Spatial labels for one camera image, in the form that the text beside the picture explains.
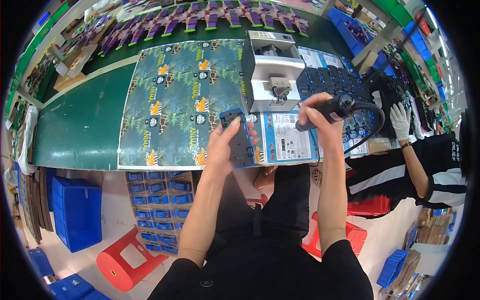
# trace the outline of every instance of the blue toy car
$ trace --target blue toy car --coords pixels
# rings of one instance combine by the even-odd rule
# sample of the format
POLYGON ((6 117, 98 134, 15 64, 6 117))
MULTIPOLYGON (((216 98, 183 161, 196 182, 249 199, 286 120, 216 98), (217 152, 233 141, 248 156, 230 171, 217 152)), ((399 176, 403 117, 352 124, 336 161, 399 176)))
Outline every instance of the blue toy car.
POLYGON ((157 241, 158 240, 158 237, 156 236, 155 233, 153 232, 142 232, 142 238, 146 239, 146 240, 152 240, 152 241, 157 241))
POLYGON ((135 212, 138 218, 140 219, 145 219, 145 220, 150 220, 150 212, 148 210, 137 210, 135 212))
POLYGON ((192 184, 186 181, 171 180, 168 184, 172 190, 182 191, 182 192, 192 191, 192 184))
POLYGON ((130 186, 130 191, 131 192, 143 192, 143 191, 145 191, 145 185, 143 183, 132 184, 130 186))
POLYGON ((175 246, 172 246, 172 245, 163 244, 162 245, 162 250, 165 251, 165 252, 171 253, 171 254, 178 254, 179 253, 179 249, 175 246))
POLYGON ((152 216, 154 218, 170 218, 172 214, 168 209, 154 209, 152 210, 152 216))
POLYGON ((149 193, 161 192, 167 189, 167 185, 164 182, 154 183, 147 185, 149 193))
POLYGON ((133 196, 132 197, 132 202, 133 202, 133 204, 148 204, 147 203, 147 197, 141 197, 141 196, 133 196))
POLYGON ((193 202, 192 194, 176 195, 171 198, 173 204, 185 204, 193 202))
POLYGON ((173 215, 177 218, 186 218, 190 209, 174 209, 173 215))
POLYGON ((169 178, 174 178, 175 176, 181 175, 183 173, 187 173, 188 171, 170 171, 168 172, 169 178))
POLYGON ((164 172, 145 172, 146 179, 165 179, 164 172))
POLYGON ((159 234, 158 238, 160 239, 160 242, 165 243, 165 244, 176 244, 177 243, 177 238, 174 235, 159 234))
POLYGON ((138 221, 138 226, 140 227, 145 227, 145 228, 153 228, 153 222, 152 221, 138 221))
POLYGON ((148 250, 152 250, 152 251, 162 251, 162 248, 160 247, 160 245, 155 243, 146 243, 145 247, 147 247, 148 250))
POLYGON ((155 227, 158 230, 173 230, 173 223, 171 223, 171 222, 155 222, 155 227))
POLYGON ((148 197, 148 200, 150 203, 155 203, 155 204, 168 204, 168 196, 150 196, 148 197))
POLYGON ((144 176, 141 172, 128 173, 128 181, 142 181, 144 176))

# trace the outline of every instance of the electric screwdriver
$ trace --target electric screwdriver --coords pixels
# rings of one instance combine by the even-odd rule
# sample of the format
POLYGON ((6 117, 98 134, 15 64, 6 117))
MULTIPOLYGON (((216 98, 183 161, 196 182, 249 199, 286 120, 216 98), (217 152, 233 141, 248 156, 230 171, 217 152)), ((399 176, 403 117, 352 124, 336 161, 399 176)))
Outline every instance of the electric screwdriver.
MULTIPOLYGON (((365 102, 355 102, 355 100, 347 94, 341 94, 333 97, 332 99, 322 101, 318 103, 315 107, 313 107, 317 111, 321 112, 322 115, 327 119, 330 124, 335 122, 341 121, 345 118, 353 116, 353 113, 356 110, 360 109, 367 109, 376 111, 379 114, 380 122, 377 129, 373 130, 370 134, 364 137, 361 141, 347 149, 344 153, 348 153, 351 150, 355 149, 356 147, 360 146, 366 140, 368 140, 373 135, 377 134, 385 122, 385 114, 384 111, 381 110, 378 106, 373 103, 365 103, 365 102)), ((295 128, 299 132, 304 132, 308 130, 312 130, 316 128, 315 124, 307 118, 307 123, 305 125, 300 124, 300 120, 295 123, 295 128)))

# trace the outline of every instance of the button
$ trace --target button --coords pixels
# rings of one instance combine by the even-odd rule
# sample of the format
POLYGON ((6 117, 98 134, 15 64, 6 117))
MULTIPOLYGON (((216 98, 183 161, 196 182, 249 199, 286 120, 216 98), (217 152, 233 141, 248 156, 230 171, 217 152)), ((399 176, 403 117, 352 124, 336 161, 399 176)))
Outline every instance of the button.
POLYGON ((211 287, 213 285, 213 280, 201 280, 200 285, 202 287, 211 287))

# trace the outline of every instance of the wristwatch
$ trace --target wristwatch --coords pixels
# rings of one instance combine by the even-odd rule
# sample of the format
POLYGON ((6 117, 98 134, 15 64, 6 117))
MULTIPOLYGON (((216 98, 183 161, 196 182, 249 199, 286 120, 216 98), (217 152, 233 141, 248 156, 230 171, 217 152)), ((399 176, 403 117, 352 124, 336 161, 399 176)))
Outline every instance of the wristwatch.
POLYGON ((406 147, 408 147, 408 146, 412 146, 412 145, 413 145, 413 144, 412 144, 411 142, 407 142, 406 144, 403 144, 403 146, 401 146, 400 149, 403 150, 404 148, 406 148, 406 147))

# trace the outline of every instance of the metal machine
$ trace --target metal machine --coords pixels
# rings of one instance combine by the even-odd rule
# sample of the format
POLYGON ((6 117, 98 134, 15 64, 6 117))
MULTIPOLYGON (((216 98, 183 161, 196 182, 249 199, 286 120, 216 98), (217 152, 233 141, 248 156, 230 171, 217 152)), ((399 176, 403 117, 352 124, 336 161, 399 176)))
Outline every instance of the metal machine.
POLYGON ((241 58, 249 112, 290 111, 300 102, 305 63, 291 35, 247 31, 241 58))

